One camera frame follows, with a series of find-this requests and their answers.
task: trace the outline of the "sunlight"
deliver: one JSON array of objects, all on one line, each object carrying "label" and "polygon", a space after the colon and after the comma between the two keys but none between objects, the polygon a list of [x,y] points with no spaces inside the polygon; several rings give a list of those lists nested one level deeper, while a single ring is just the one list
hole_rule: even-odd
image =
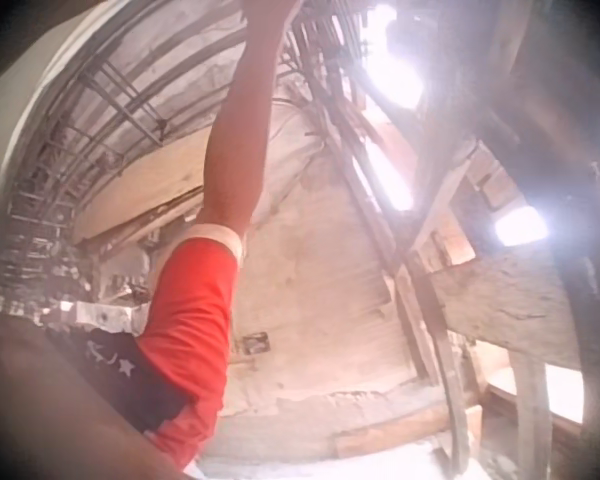
[{"label": "sunlight", "polygon": [[64,300],[60,302],[60,310],[63,312],[70,312],[73,308],[73,303],[65,302]]},{"label": "sunlight", "polygon": [[362,39],[369,49],[366,70],[389,100],[414,110],[422,98],[424,83],[411,65],[389,52],[387,27],[395,19],[396,10],[389,5],[378,5],[369,11],[368,25],[362,30]]},{"label": "sunlight", "polygon": [[549,235],[546,223],[533,207],[521,207],[496,222],[496,234],[506,247],[542,240]]},{"label": "sunlight", "polygon": [[[365,140],[365,148],[369,156],[369,161],[371,162],[371,167],[383,190],[387,193],[393,208],[399,212],[404,212],[413,208],[413,198],[411,197],[409,188],[393,163],[391,163],[391,160],[387,158],[380,147],[369,139]],[[353,165],[367,195],[375,200],[371,185],[369,185],[360,165],[358,165],[358,162],[354,162]]]}]

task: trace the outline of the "white star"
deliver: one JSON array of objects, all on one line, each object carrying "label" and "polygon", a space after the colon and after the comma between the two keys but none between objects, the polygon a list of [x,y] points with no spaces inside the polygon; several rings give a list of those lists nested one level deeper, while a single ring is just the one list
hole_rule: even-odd
[{"label": "white star", "polygon": [[124,373],[127,377],[131,378],[131,370],[135,368],[135,365],[129,360],[120,360],[120,373]]}]

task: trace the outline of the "red shirt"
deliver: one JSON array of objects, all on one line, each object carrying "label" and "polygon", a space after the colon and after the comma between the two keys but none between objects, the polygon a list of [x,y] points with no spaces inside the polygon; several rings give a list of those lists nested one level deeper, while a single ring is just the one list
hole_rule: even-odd
[{"label": "red shirt", "polygon": [[227,382],[229,322],[238,261],[206,238],[185,241],[160,275],[138,345],[192,403],[165,422],[152,442],[180,468],[213,435]]}]

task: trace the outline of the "wooden board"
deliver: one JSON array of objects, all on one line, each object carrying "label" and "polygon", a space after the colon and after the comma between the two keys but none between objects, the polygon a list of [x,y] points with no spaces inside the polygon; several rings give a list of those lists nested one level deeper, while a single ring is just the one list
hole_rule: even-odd
[{"label": "wooden board", "polygon": [[450,330],[578,369],[569,301],[545,242],[432,275]]},{"label": "wooden board", "polygon": [[128,222],[202,185],[210,132],[211,128],[206,128],[176,140],[131,165],[78,215],[74,242]]},{"label": "wooden board", "polygon": [[545,365],[521,353],[509,356],[518,393],[518,478],[548,479],[552,424]]},{"label": "wooden board", "polygon": [[[475,398],[466,401],[470,405]],[[342,433],[335,438],[336,452],[338,458],[369,455],[417,442],[449,429],[450,425],[447,405],[434,405],[389,422]]]}]

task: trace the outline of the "wooden plank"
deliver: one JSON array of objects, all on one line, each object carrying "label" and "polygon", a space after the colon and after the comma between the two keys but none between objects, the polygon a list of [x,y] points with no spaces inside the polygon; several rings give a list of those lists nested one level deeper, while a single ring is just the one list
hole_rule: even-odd
[{"label": "wooden plank", "polygon": [[503,250],[431,276],[450,330],[578,369],[569,300],[546,242]]},{"label": "wooden plank", "polygon": [[[471,458],[480,455],[480,444],[482,442],[482,406],[474,405],[467,408],[467,421],[469,424],[469,442],[471,445]],[[451,457],[451,432],[442,432],[436,435],[439,448],[447,457]]]},{"label": "wooden plank", "polygon": [[534,0],[509,0],[501,3],[493,45],[489,52],[492,71],[508,75],[518,57],[527,32]]},{"label": "wooden plank", "polygon": [[469,466],[469,431],[464,405],[464,394],[460,375],[449,342],[445,314],[430,277],[424,270],[417,254],[406,256],[407,269],[422,310],[427,330],[433,339],[433,347],[440,367],[440,379],[444,386],[449,416],[451,419],[452,454],[450,467],[453,475],[466,472]]},{"label": "wooden plank", "polygon": [[518,478],[548,479],[552,424],[545,364],[516,352],[509,358],[518,393]]},{"label": "wooden plank", "polygon": [[[475,398],[466,399],[475,404]],[[434,405],[411,415],[337,435],[338,458],[351,458],[382,452],[435,435],[451,426],[446,404]]]},{"label": "wooden plank", "polygon": [[456,194],[460,182],[464,179],[471,162],[469,158],[465,158],[460,163],[452,166],[440,180],[440,183],[436,186],[436,193],[432,195],[431,203],[426,205],[426,210],[418,219],[415,232],[411,240],[410,248],[417,250],[427,239],[430,237],[431,232],[434,230],[438,216],[444,212],[449,206],[449,202]]},{"label": "wooden plank", "polygon": [[95,237],[202,185],[210,131],[176,140],[131,165],[79,213],[74,242]]}]

